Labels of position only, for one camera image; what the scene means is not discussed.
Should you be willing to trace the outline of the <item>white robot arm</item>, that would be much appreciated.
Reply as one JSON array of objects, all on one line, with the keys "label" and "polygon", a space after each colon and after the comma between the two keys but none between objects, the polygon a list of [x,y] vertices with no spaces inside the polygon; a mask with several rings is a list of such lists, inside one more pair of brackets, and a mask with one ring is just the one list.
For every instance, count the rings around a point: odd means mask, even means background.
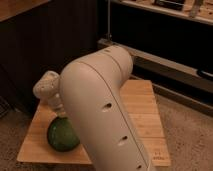
[{"label": "white robot arm", "polygon": [[133,69],[130,53],[111,45],[47,71],[33,94],[71,120],[96,171],[157,171],[120,95]]}]

